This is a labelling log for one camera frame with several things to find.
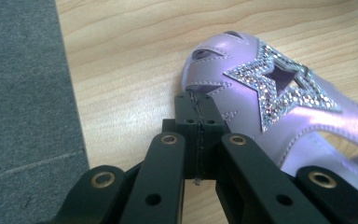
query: star-shaped cutout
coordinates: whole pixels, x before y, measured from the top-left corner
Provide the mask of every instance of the star-shaped cutout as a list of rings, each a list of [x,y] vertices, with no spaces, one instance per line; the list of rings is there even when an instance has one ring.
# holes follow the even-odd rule
[[[315,83],[311,69],[262,41],[259,41],[257,58],[253,62],[239,65],[224,75],[257,91],[262,132],[298,105],[340,111]]]

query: gray carpet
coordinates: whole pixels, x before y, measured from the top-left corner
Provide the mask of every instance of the gray carpet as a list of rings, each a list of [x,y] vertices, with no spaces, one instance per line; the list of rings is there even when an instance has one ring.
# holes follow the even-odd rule
[[[0,223],[54,217],[88,170],[53,0],[0,0]]]

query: star applique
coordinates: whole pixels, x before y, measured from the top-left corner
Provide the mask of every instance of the star applique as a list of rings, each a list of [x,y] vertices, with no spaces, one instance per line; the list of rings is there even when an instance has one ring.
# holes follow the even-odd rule
[[[314,73],[259,41],[257,58],[224,73],[257,91],[261,130],[265,132],[296,106],[340,111],[313,80]]]

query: purple shoe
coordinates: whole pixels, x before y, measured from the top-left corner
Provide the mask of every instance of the purple shoe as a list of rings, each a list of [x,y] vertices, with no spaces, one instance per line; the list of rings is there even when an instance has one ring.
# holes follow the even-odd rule
[[[254,138],[287,174],[317,165],[358,189],[358,158],[348,159],[317,133],[358,145],[358,104],[262,40],[226,32],[199,44],[182,88],[212,96],[229,129]]]

